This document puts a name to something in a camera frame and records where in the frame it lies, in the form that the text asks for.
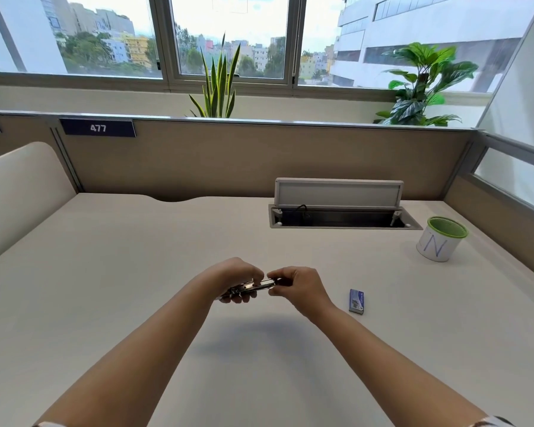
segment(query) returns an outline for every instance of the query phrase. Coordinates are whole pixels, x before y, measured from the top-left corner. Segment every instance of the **yellow building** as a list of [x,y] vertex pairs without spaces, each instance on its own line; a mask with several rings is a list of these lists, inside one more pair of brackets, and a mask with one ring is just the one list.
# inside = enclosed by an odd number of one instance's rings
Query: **yellow building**
[[149,48],[149,38],[145,36],[133,36],[123,33],[121,39],[125,45],[130,60],[134,64],[141,64],[146,68],[150,68],[150,60],[146,56],[146,50]]
[[301,70],[299,71],[299,78],[312,79],[316,65],[317,64],[313,56],[301,56]]

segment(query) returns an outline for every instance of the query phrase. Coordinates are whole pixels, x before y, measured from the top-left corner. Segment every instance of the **white desk surface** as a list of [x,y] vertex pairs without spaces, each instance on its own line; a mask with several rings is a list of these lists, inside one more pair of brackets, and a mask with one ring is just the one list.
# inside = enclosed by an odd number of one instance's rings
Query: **white desk surface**
[[[534,274],[471,236],[446,264],[413,230],[270,229],[257,198],[161,203],[79,194],[0,256],[0,426],[27,426],[191,277],[240,256],[316,267],[332,300],[489,413],[534,427]],[[282,298],[214,304],[152,427],[390,425],[326,338]]]

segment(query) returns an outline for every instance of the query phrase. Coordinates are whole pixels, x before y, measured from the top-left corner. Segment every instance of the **pen holder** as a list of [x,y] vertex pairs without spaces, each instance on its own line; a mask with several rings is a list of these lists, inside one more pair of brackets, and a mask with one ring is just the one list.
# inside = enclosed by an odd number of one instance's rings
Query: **pen holder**
[[417,251],[435,262],[447,262],[469,231],[462,224],[447,217],[431,217],[427,220]]

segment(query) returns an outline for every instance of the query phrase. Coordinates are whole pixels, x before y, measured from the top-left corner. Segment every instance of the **sky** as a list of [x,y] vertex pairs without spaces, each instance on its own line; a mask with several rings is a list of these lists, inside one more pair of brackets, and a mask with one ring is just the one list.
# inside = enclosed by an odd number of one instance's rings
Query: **sky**
[[[111,9],[127,15],[137,34],[153,35],[147,0],[68,0],[95,10]],[[289,0],[172,0],[174,19],[192,35],[248,40],[269,45],[271,37],[284,36]],[[342,0],[307,0],[303,50],[324,51],[339,35]]]

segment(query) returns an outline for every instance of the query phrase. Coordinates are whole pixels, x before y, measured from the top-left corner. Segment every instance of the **forearm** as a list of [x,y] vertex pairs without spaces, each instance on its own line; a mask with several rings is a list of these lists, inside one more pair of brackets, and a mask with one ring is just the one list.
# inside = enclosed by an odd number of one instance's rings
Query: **forearm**
[[486,416],[348,313],[328,308],[311,320],[335,345],[396,427],[466,427]]
[[199,275],[101,358],[40,421],[144,427],[214,301]]

